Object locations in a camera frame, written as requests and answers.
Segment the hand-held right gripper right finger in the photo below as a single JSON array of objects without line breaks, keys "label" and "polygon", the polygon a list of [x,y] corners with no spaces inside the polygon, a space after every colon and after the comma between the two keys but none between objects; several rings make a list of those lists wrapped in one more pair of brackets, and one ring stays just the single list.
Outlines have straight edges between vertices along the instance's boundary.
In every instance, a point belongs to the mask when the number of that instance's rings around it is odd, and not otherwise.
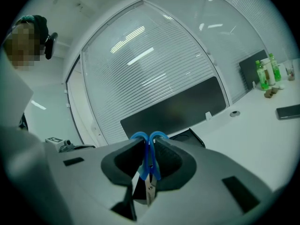
[{"label": "hand-held right gripper right finger", "polygon": [[227,225],[270,198],[271,189],[219,152],[162,137],[154,143],[160,179],[139,225]]}]

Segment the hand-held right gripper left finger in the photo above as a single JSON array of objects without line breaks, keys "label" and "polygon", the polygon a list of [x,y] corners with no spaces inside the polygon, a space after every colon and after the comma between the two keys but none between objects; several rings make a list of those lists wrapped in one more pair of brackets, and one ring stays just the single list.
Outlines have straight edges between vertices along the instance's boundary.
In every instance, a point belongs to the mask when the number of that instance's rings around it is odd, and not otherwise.
[{"label": "hand-held right gripper left finger", "polygon": [[69,190],[83,190],[80,201],[90,198],[122,218],[136,221],[132,179],[145,157],[143,137],[99,148],[63,153],[63,164],[72,180]]}]

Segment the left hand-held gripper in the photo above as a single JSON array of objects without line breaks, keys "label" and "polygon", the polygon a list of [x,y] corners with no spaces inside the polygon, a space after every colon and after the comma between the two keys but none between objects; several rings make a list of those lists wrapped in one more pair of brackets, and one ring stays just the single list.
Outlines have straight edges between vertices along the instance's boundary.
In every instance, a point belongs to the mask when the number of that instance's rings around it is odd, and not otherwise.
[{"label": "left hand-held gripper", "polygon": [[74,146],[69,140],[63,140],[56,137],[45,139],[46,143],[52,144],[58,152],[68,152],[71,150],[82,150],[89,148],[96,148],[94,145],[78,145]]}]

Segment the black box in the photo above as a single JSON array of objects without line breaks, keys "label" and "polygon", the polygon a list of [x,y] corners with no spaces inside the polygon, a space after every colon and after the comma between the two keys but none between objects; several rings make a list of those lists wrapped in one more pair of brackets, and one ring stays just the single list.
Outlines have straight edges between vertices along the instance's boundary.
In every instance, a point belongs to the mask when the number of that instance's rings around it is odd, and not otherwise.
[{"label": "black box", "polygon": [[[161,180],[157,181],[156,194],[158,191],[171,191],[181,188],[196,172],[195,159],[187,154],[183,148],[177,149],[169,143],[161,144],[157,142],[157,139],[158,138],[154,140],[154,148],[156,160],[158,161],[160,169]],[[167,139],[168,142],[171,140],[205,148],[204,142],[192,129],[188,129]],[[138,183],[138,188],[134,189],[133,199],[141,204],[147,204],[145,190],[142,186],[143,184],[141,181],[141,183]]]}]

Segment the blue-handled scissors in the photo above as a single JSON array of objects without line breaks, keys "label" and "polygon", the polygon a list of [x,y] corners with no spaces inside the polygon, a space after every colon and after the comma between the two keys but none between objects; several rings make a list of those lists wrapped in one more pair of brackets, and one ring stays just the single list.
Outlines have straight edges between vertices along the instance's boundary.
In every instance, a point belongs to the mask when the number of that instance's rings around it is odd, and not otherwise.
[{"label": "blue-handled scissors", "polygon": [[135,188],[138,188],[138,183],[142,181],[142,188],[144,187],[146,203],[150,207],[155,199],[156,194],[156,184],[158,180],[161,180],[160,169],[158,161],[156,160],[154,140],[156,138],[169,138],[165,133],[161,131],[155,131],[148,136],[145,132],[136,132],[131,137],[143,138],[145,145],[144,158],[142,160],[142,165],[138,168],[137,173],[139,173],[139,180]]}]

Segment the person's black printed shirt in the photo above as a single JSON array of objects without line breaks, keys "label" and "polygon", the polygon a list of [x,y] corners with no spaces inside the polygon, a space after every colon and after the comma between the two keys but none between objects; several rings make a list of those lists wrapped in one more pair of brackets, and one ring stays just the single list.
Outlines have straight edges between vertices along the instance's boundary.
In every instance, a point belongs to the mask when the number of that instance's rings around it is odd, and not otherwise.
[{"label": "person's black printed shirt", "polygon": [[27,121],[26,121],[25,114],[22,115],[21,120],[20,120],[18,126],[19,126],[19,128],[20,128],[21,130],[26,130],[26,131],[28,131],[28,124],[27,124]]}]

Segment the long black desk divider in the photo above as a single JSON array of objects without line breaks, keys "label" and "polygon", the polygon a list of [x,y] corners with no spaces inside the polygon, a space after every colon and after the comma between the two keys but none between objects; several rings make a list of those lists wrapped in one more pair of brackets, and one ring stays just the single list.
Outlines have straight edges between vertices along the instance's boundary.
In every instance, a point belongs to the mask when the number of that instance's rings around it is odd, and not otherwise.
[{"label": "long black desk divider", "polygon": [[211,77],[168,99],[150,106],[120,121],[127,137],[136,132],[150,135],[161,131],[166,135],[178,132],[206,120],[226,108],[226,102],[216,77]]}]

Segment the black smartphone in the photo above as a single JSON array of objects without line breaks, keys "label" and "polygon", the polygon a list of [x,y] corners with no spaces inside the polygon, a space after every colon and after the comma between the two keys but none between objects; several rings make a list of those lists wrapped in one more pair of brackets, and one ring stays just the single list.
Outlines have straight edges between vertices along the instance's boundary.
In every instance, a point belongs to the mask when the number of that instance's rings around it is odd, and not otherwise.
[{"label": "black smartphone", "polygon": [[279,120],[300,118],[300,104],[276,109]]}]

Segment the small brown object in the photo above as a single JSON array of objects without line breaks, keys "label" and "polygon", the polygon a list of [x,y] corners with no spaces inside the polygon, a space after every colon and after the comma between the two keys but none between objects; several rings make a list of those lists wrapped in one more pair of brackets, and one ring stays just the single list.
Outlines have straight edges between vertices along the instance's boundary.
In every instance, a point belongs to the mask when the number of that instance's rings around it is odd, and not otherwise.
[{"label": "small brown object", "polygon": [[272,87],[271,89],[268,89],[265,93],[264,93],[264,97],[265,98],[271,98],[273,97],[273,95],[277,94],[279,88],[276,87]]}]

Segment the clear glass cup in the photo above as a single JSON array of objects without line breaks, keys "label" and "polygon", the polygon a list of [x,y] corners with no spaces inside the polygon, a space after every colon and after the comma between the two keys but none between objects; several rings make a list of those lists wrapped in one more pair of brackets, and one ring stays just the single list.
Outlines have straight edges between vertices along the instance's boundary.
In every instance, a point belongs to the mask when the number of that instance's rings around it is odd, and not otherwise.
[{"label": "clear glass cup", "polygon": [[294,66],[293,66],[293,61],[292,60],[286,60],[284,62],[287,78],[289,81],[294,81],[295,80],[295,72],[294,72]]}]

